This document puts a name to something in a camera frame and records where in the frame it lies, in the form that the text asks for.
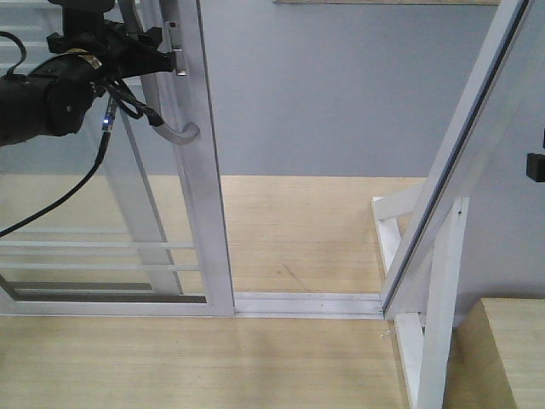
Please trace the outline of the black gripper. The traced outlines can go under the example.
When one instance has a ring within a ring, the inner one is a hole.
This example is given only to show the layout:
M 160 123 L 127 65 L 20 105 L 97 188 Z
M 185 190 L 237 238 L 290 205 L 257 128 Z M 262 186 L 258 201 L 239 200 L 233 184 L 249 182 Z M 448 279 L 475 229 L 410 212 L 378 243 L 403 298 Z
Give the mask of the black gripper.
M 528 153 L 526 155 L 526 176 L 538 183 L 545 182 L 545 154 Z
M 175 69 L 173 52 L 161 52 L 161 27 L 143 32 L 135 1 L 54 1 L 61 7 L 62 33 L 47 37 L 49 51 L 75 54 L 120 78 Z

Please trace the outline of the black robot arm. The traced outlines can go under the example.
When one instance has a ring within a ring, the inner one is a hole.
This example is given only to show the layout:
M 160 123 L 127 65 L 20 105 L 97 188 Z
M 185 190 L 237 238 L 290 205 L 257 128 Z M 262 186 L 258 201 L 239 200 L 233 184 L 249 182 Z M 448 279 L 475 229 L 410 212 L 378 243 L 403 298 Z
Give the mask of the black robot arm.
M 426 176 L 477 61 L 481 99 L 541 4 L 114 7 L 2 3 L 3 176 Z

